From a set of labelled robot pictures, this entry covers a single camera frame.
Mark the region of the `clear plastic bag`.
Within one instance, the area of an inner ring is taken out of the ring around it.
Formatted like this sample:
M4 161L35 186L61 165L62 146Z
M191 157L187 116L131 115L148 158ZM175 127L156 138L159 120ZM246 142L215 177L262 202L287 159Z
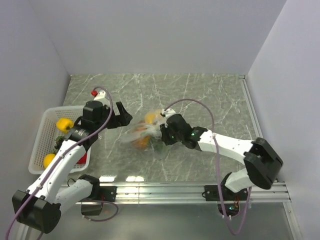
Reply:
M153 150L156 158L165 158L168 155L171 147L169 145L165 145L161 139L162 133L160 130L160 125L164 123L164 117L162 117L162 119L159 120L156 124L145 123L143 118L143 120L132 125L129 128L129 130L121 137L121 142L124 144L130 143L134 146L134 140L150 136L148 146L145 149L138 149L142 151Z

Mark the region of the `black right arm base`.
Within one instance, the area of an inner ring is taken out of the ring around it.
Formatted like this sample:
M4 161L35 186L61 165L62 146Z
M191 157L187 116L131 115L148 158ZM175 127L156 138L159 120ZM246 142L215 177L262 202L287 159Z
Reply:
M224 186L221 187L221 190L227 215L237 216L240 213L240 201L247 200L248 190L242 189L240 192L234 193ZM217 185L205 185L201 195L207 202L220 201Z

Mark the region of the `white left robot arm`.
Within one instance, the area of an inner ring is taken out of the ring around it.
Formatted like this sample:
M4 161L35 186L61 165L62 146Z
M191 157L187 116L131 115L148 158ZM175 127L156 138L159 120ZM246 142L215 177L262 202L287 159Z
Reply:
M83 199L95 201L101 197L98 178L84 174L70 187L59 191L63 181L98 139L104 129L128 126L133 117L122 102L116 103L119 114L101 101L88 101L82 115L68 129L51 163L27 190L17 190L12 197L14 220L42 233L50 233L62 214Z

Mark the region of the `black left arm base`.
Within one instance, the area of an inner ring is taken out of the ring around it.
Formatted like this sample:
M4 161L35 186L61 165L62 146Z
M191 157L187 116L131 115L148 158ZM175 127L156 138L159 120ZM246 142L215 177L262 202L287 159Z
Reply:
M116 195L116 186L100 187L97 194L86 197L81 201L81 214L85 217L100 217L107 214L108 218L117 215L119 207L115 203Z

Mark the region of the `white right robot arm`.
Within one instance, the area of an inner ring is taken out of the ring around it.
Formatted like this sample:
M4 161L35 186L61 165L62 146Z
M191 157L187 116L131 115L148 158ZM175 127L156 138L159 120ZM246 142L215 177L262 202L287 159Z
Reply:
M222 180L220 194L233 199L245 188L256 186L269 190L283 167L283 161L272 146L261 137L243 140L213 133L204 127L191 127L181 114L162 111L161 140L166 145L181 143L188 149L219 153L244 165L244 169L228 174Z

